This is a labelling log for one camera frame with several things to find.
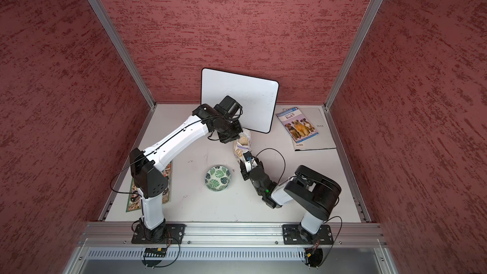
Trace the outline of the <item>instant oatmeal bag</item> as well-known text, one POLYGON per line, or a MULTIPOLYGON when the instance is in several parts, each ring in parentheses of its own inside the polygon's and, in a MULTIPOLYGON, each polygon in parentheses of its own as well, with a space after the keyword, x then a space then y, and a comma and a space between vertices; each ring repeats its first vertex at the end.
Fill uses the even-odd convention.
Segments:
POLYGON ((251 151, 251 131, 243 129, 238 138, 233 142, 233 154, 236 160, 243 161, 244 154, 251 151))

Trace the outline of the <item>green leaf pattern bowl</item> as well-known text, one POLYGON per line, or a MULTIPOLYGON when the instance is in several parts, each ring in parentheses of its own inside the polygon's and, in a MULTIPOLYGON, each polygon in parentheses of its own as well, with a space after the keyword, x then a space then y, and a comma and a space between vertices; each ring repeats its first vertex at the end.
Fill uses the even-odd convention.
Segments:
POLYGON ((227 189, 231 180, 231 171, 225 166, 214 166, 205 174, 205 186, 213 192, 227 189))

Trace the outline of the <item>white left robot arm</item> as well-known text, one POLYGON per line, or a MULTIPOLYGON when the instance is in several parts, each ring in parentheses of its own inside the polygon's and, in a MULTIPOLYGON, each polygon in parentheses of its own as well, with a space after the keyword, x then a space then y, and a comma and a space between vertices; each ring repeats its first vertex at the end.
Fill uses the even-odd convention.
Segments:
POLYGON ((239 122, 242 114, 242 105, 226 96, 213 107, 208 104, 198 106, 179 128, 156 144, 131 151, 130 171, 142 206, 140 227, 147 240, 157 242, 166 233, 162 196, 169 181, 163 170, 182 151, 209 133, 218 133, 221 143, 238 139, 243 132, 239 122))

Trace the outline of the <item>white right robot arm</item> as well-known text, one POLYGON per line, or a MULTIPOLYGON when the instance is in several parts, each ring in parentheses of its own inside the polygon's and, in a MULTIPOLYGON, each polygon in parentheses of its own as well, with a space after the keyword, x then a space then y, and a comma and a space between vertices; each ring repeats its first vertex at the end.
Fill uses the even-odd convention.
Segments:
POLYGON ((316 242, 318 231, 339 202, 340 185, 304 165, 300 165, 293 176, 279 185, 266 174, 258 158, 249 156, 238 162, 243 179, 251 181, 257 195, 268 207, 281 208, 295 201, 304 208, 305 214, 296 230, 304 243, 316 242))

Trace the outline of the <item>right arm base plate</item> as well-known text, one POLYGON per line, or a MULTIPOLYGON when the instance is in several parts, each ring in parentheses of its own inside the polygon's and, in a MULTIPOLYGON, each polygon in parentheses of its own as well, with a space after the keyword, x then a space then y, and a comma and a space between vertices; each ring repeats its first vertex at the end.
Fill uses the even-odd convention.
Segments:
POLYGON ((312 234, 301 225, 282 225, 285 245, 331 245, 334 237, 329 225, 321 225, 318 232, 312 234))

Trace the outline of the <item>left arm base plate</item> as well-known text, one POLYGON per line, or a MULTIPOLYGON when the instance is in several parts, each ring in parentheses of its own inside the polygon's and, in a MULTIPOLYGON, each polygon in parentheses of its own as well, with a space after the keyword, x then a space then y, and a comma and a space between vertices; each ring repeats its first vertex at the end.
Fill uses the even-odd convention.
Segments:
POLYGON ((185 236, 185 224, 163 224, 154 230, 149 230, 143 223, 137 222, 132 226, 132 244, 163 244, 178 245, 185 236))

